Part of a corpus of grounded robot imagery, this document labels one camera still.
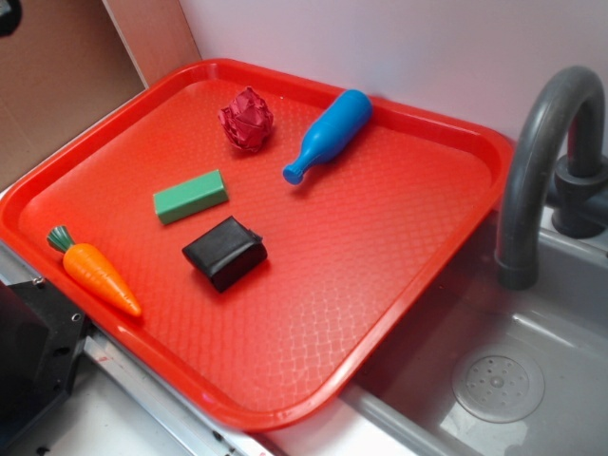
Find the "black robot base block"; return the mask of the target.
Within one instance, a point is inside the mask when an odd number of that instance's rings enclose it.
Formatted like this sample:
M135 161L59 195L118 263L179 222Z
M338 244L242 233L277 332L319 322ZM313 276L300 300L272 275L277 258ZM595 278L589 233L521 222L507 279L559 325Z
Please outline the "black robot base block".
M1 451L72 391L88 319L47 281L1 285Z

